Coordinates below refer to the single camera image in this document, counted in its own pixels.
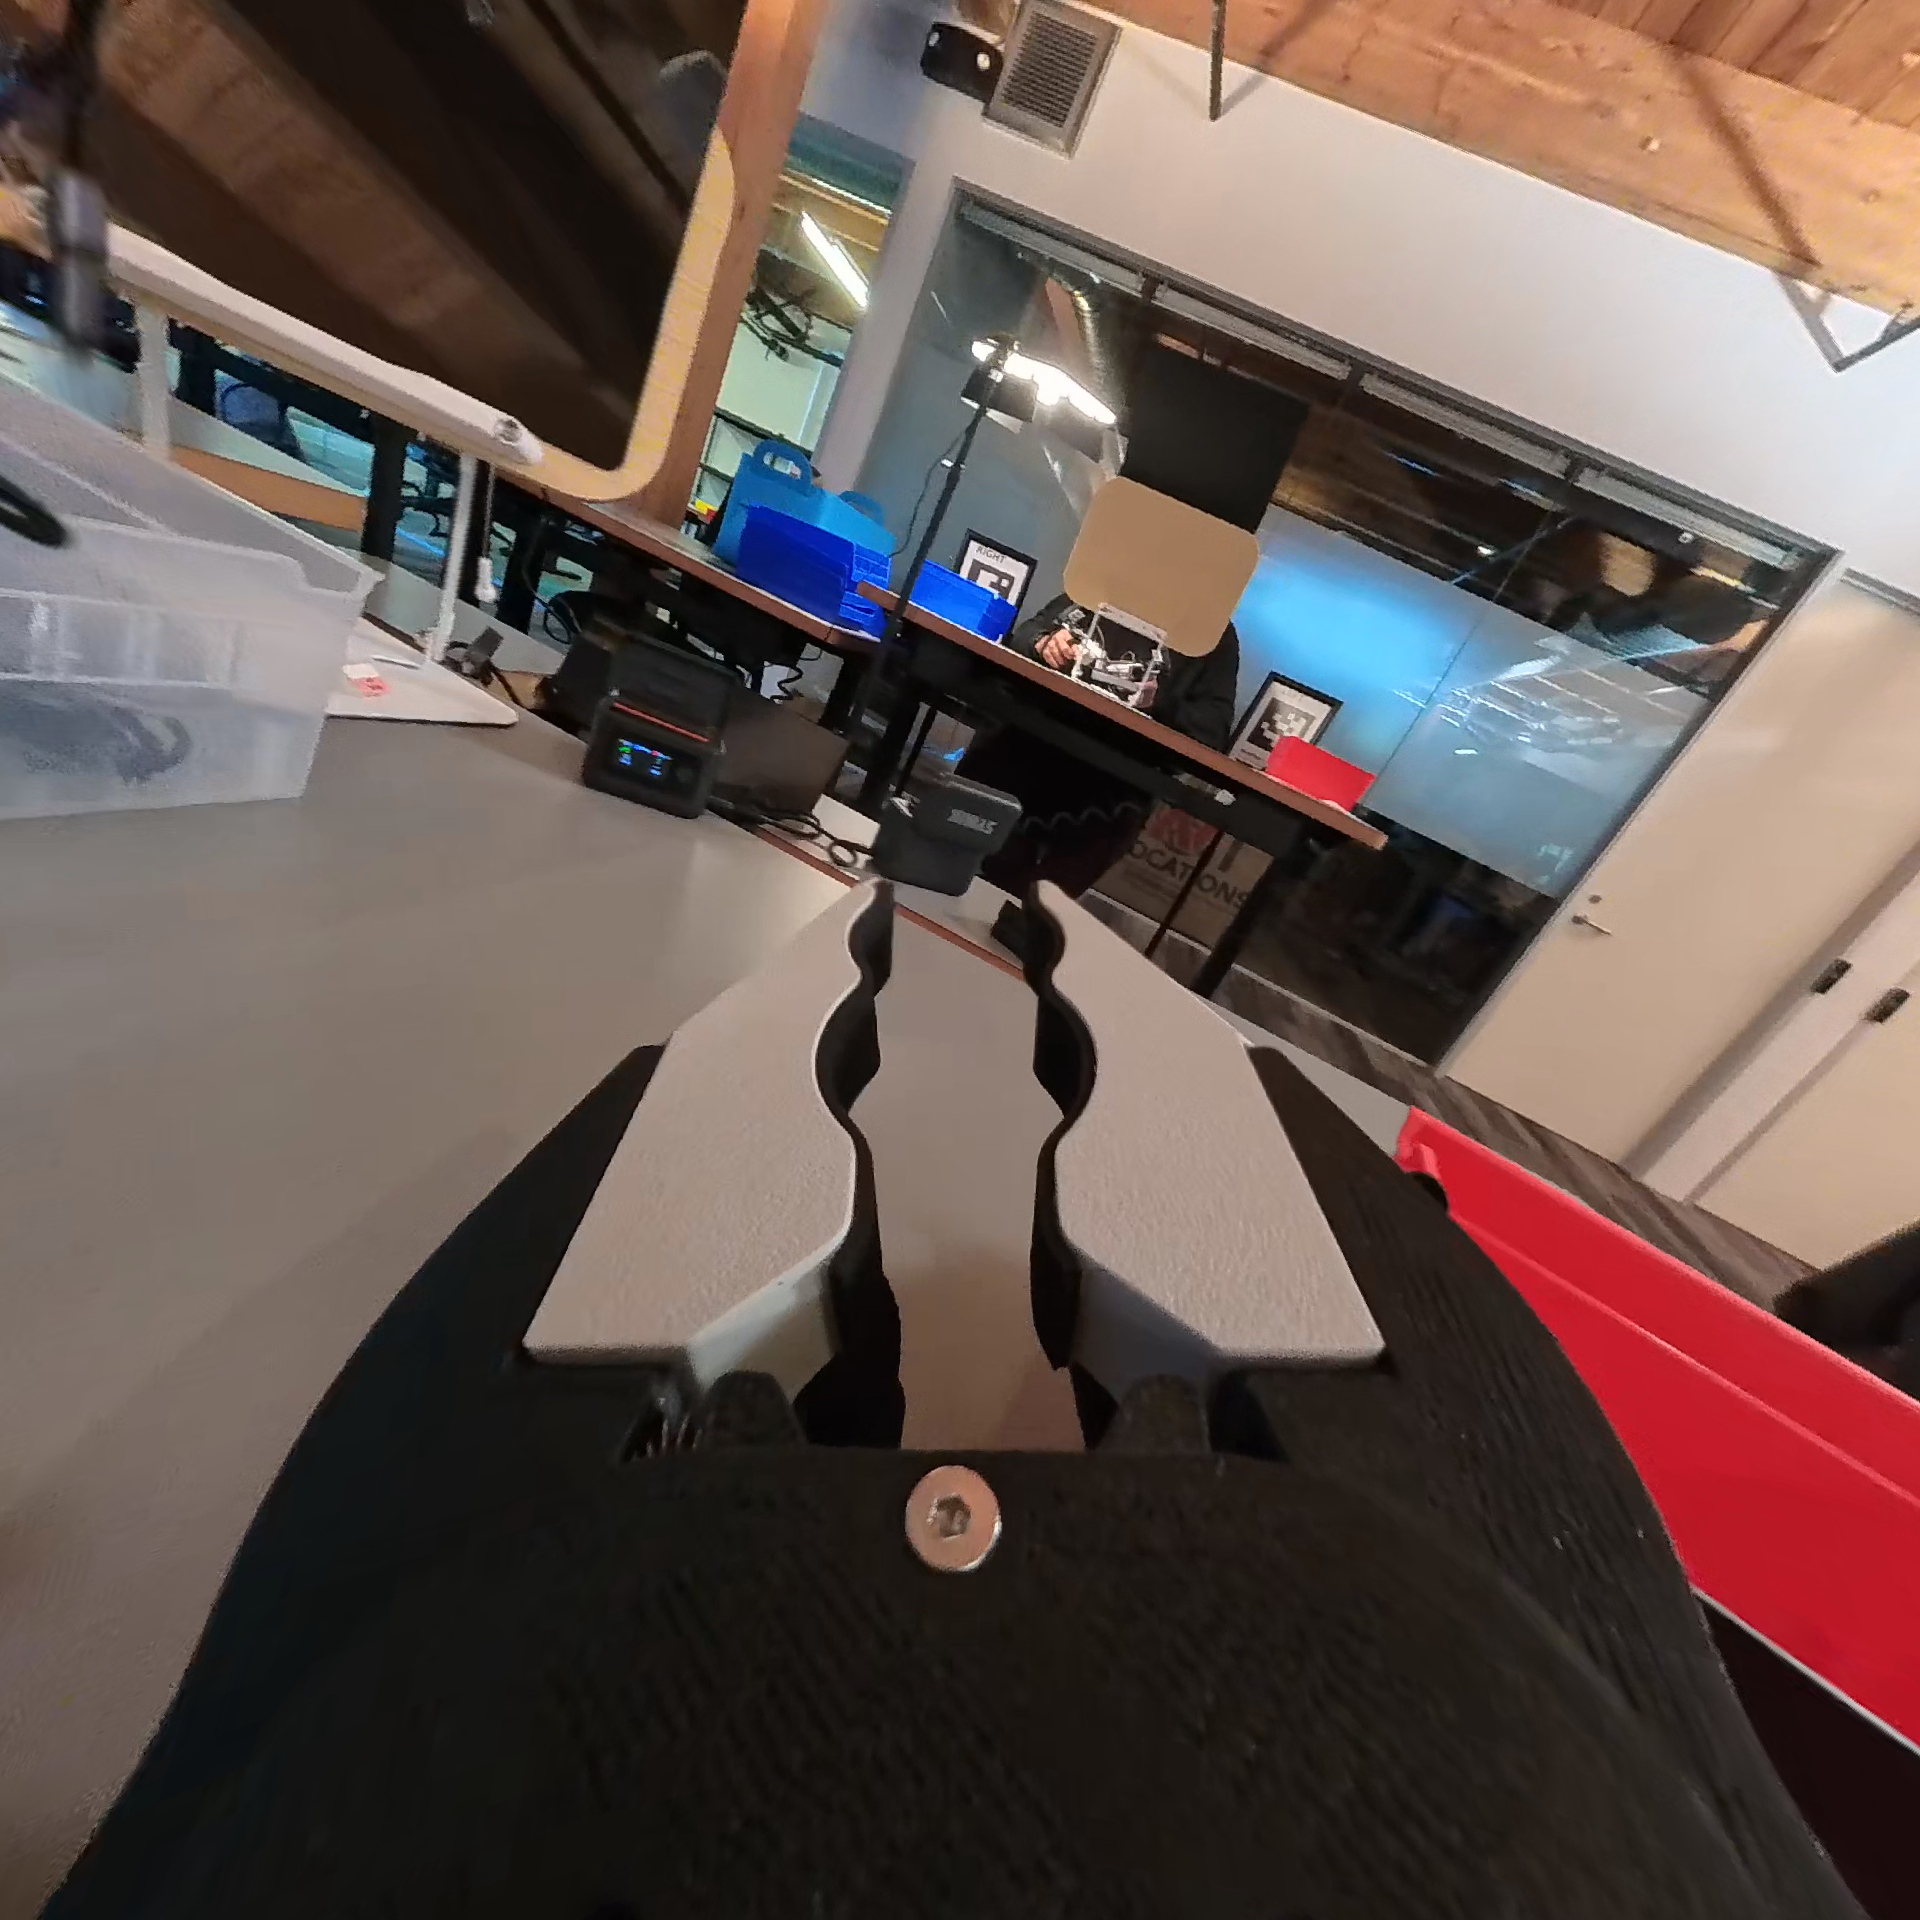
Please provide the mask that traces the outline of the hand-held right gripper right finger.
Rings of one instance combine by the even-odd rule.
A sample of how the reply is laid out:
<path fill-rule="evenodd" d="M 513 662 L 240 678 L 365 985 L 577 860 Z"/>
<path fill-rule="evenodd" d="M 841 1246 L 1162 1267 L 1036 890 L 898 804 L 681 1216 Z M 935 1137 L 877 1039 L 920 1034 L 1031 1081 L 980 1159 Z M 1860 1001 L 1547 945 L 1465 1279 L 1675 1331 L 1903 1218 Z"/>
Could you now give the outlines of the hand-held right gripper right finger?
<path fill-rule="evenodd" d="M 1271 1050 L 1057 886 L 1024 903 L 1037 1162 L 1031 1315 L 1079 1411 L 1154 1378 L 1364 1370 L 1386 1338 L 1260 1074 Z"/>

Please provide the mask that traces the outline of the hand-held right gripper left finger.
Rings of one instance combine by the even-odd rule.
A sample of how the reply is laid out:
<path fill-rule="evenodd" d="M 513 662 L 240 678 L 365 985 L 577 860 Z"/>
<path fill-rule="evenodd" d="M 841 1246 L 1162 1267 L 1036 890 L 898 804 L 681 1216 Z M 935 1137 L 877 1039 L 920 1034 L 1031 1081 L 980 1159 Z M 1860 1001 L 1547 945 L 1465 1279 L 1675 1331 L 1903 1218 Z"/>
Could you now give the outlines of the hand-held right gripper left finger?
<path fill-rule="evenodd" d="M 903 1334 L 873 1152 L 897 895 L 851 888 L 659 1052 L 522 1340 L 528 1361 L 637 1366 L 701 1396 L 772 1378 L 819 1446 L 893 1449 Z"/>

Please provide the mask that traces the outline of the dark grey equipment case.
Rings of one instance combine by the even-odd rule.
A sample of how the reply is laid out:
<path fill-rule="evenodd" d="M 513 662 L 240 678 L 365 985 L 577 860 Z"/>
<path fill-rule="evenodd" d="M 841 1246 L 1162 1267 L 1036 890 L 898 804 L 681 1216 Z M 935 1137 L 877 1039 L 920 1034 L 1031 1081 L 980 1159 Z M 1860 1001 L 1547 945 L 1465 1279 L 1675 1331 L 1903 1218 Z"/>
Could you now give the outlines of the dark grey equipment case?
<path fill-rule="evenodd" d="M 996 787 L 943 776 L 881 808 L 869 872 L 940 896 L 962 896 L 985 857 L 1000 852 L 1021 804 Z"/>

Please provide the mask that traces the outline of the small red plastic bin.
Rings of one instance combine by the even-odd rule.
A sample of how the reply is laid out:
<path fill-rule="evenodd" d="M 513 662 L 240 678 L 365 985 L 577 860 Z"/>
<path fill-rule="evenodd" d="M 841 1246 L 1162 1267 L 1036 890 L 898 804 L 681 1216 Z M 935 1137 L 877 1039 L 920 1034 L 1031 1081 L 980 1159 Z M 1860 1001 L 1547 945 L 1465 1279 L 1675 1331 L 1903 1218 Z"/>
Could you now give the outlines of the small red plastic bin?
<path fill-rule="evenodd" d="M 1343 812 L 1355 812 L 1375 785 L 1364 768 L 1304 737 L 1283 737 L 1268 753 L 1265 774 Z"/>

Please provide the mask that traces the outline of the black portable power station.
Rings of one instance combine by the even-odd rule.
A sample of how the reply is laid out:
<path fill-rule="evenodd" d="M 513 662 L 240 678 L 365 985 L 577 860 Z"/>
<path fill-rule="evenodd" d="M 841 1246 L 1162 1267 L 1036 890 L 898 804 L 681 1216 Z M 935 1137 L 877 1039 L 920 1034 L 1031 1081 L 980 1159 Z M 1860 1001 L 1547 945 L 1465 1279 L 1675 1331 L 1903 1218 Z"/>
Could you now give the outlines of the black portable power station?
<path fill-rule="evenodd" d="M 725 760 L 720 728 L 661 719 L 628 695 L 608 692 L 585 735 L 581 783 L 594 793 L 697 822 L 714 809 Z"/>

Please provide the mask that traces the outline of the long wooden desk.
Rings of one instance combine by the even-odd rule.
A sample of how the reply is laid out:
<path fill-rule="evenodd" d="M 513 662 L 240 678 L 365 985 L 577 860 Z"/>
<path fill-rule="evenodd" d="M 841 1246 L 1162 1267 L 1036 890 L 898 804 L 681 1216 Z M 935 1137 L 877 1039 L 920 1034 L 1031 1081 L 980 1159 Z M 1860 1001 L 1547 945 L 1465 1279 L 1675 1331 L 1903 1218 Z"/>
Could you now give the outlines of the long wooden desk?
<path fill-rule="evenodd" d="M 851 729 L 857 722 L 867 706 L 859 673 L 889 662 L 875 639 L 839 631 L 827 618 L 740 580 L 711 550 L 672 526 L 648 519 L 628 500 L 581 500 L 535 480 L 519 484 L 567 522 L 589 526 L 604 539 L 628 550 L 640 561 L 648 580 L 643 593 L 655 607 L 679 607 L 684 591 L 692 591 L 697 616 L 720 604 L 729 608 L 727 630 L 740 623 L 781 630 L 793 642 L 811 642 L 841 657 L 844 665 L 829 697 L 829 724 Z M 1019 728 L 1052 750 L 1127 783 L 1145 799 L 1192 815 L 1225 838 L 1266 852 L 1266 873 L 1260 875 L 1194 978 L 1201 992 L 1213 992 L 1239 962 L 1261 912 L 1289 875 L 1289 862 L 1307 851 L 1309 840 L 1338 840 L 1369 851 L 1386 847 L 1386 835 L 1357 815 L 1239 767 L 1228 754 L 1212 753 L 1148 716 L 1071 684 L 1043 663 L 1016 657 L 930 610 L 916 607 L 905 610 L 898 663 L 905 708 L 897 716 L 898 728 L 873 745 L 867 762 L 869 774 L 881 783 L 881 793 L 893 791 L 905 774 L 905 737 L 916 722 L 920 706 L 960 704 L 994 722 Z"/>

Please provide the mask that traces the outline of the large red plastic bin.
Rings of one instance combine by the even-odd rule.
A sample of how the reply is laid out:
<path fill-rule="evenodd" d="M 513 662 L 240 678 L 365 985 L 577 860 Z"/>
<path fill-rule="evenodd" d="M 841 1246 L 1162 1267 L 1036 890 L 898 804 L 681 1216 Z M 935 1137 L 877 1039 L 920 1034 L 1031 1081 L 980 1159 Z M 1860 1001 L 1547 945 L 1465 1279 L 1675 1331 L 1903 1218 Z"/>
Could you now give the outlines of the large red plastic bin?
<path fill-rule="evenodd" d="M 1424 1111 L 1397 1159 L 1573 1361 L 1697 1593 L 1916 1747 L 1916 1402 Z"/>

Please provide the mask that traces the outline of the white door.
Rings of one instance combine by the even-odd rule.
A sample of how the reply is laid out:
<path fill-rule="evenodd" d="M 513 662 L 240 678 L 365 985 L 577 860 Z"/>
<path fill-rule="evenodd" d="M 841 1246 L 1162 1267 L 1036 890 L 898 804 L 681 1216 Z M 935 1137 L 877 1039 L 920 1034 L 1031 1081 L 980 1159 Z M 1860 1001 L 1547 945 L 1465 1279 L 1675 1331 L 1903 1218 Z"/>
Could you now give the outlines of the white door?
<path fill-rule="evenodd" d="M 1623 1162 L 1895 886 L 1916 835 L 1916 598 L 1833 569 L 1575 882 L 1443 1074 Z"/>

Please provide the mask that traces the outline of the stack of blue plastic bins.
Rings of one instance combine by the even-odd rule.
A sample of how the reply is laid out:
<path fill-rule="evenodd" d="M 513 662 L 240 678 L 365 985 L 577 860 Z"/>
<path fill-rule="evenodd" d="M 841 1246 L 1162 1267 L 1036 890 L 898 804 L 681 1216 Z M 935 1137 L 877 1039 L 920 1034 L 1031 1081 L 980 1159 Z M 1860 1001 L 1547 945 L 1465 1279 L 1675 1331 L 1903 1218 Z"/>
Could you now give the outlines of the stack of blue plastic bins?
<path fill-rule="evenodd" d="M 740 458 L 719 522 L 714 554 L 745 583 L 839 631 L 881 639 L 897 556 L 881 511 L 867 497 L 816 484 L 810 458 L 779 440 Z"/>

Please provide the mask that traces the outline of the clear plastic storage bin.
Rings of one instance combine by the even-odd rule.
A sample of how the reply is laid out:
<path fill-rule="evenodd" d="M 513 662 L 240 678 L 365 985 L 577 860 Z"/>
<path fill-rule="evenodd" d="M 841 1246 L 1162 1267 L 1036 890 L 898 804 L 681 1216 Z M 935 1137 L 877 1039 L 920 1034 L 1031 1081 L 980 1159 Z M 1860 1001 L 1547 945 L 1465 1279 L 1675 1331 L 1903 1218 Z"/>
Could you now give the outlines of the clear plastic storage bin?
<path fill-rule="evenodd" d="M 12 380 L 3 818 L 297 801 L 376 576 Z"/>

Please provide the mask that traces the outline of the white desk lamp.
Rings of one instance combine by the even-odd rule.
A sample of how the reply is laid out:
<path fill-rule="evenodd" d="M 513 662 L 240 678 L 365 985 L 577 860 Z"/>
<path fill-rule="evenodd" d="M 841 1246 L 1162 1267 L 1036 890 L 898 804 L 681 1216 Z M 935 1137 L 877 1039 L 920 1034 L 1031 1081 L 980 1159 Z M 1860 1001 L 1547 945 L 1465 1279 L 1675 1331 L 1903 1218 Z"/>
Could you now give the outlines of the white desk lamp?
<path fill-rule="evenodd" d="M 177 443 L 179 464 L 287 519 L 332 526 L 347 511 L 363 511 L 362 562 L 376 574 L 365 625 L 379 630 L 383 640 L 352 647 L 352 662 L 369 665 L 352 670 L 354 692 L 344 695 L 344 713 L 507 728 L 517 713 L 530 711 L 538 678 L 515 674 L 497 662 L 497 649 L 522 644 L 522 636 L 491 627 L 467 607 L 464 593 L 474 583 L 474 566 L 490 556 L 495 479 L 544 479 L 546 443 L 500 409 L 258 302 L 122 225 L 106 230 L 106 274 L 138 312 L 145 435 L 159 435 L 170 409 L 168 401 L 159 401 L 164 322 L 245 355 L 258 377 L 283 375 L 371 417 L 372 464 L 363 499 L 296 470 L 290 458 L 282 458 L 280 466 L 258 466 L 245 438 L 234 438 L 234 452 Z M 413 443 L 449 448 L 457 470 L 433 604 L 426 601 L 426 583 L 393 561 L 408 448 Z"/>

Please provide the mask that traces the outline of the white wall vent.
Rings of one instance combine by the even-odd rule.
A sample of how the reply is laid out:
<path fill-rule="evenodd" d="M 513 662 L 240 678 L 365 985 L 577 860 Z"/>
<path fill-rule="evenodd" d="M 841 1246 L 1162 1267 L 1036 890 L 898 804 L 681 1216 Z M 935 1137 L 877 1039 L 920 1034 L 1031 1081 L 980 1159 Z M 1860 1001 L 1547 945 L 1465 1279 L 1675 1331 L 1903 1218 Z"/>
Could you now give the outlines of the white wall vent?
<path fill-rule="evenodd" d="M 1075 156 L 1117 41 L 1120 23 L 1088 8 L 1021 2 L 1000 48 L 985 121 L 1050 153 Z"/>

